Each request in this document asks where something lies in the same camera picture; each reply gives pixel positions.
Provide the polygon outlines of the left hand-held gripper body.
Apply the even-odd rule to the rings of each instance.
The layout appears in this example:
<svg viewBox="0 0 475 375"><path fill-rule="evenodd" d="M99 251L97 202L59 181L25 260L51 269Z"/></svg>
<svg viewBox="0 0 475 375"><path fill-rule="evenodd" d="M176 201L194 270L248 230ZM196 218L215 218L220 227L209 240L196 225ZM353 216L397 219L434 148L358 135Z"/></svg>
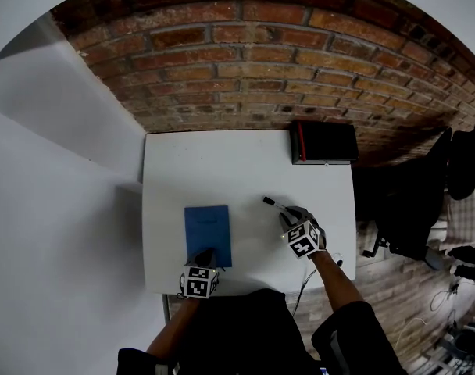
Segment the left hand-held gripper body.
<svg viewBox="0 0 475 375"><path fill-rule="evenodd" d="M219 283L218 269L184 266L180 287L184 297L208 299Z"/></svg>

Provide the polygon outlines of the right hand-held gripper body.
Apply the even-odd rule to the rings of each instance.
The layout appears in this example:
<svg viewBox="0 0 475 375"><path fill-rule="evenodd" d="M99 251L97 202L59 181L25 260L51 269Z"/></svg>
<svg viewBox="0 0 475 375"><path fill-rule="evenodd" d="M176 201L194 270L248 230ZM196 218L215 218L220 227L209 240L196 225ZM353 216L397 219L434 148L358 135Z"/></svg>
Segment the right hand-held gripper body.
<svg viewBox="0 0 475 375"><path fill-rule="evenodd" d="M293 229L284 233L284 240L298 259L310 257L315 252L325 252L327 250L325 231L316 219L315 223L306 220L296 224Z"/></svg>

